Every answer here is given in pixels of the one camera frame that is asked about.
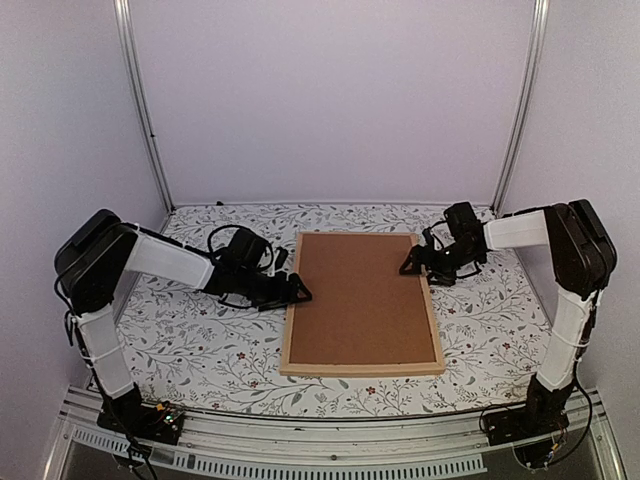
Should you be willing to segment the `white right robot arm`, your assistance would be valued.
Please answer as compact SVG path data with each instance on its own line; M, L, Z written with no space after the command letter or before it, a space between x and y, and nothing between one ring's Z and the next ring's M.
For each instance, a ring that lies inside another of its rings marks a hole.
M463 267L475 271L491 251L532 246L549 248L558 300L550 343L532 387L549 394L575 382L574 368L589 344L601 294L617 265L617 252L591 202L586 199L522 210L483 222L471 204L444 211L453 242L438 245L430 227L424 243L413 246L401 275L425 274L430 283L452 286Z

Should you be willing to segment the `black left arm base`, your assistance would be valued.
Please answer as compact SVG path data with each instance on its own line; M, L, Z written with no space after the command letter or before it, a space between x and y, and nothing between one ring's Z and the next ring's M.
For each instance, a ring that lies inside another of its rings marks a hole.
M136 439L177 445L184 424L184 410L169 402L147 405L137 386L113 399L103 396L97 425L103 429Z

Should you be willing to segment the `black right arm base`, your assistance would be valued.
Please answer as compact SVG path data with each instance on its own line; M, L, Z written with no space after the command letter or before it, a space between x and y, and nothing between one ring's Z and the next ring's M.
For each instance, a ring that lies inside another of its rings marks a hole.
M565 406L574 386L575 382L571 381L562 389L549 390L534 375L523 407L482 414L480 428L492 446L567 428L569 420Z

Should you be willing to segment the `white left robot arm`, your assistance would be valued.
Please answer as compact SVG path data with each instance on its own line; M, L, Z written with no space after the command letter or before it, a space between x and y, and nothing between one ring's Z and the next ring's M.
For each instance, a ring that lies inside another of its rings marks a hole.
M251 229L228 225L229 242L205 249L181 243L110 210L97 211L58 250L54 292L66 306L68 341L81 352L103 397L114 400L111 419L128 434L148 426L148 412L131 397L137 386L115 330L116 289L124 274L158 277L218 297L244 298L244 308L269 311L309 302L313 295L296 273L286 273L288 252Z

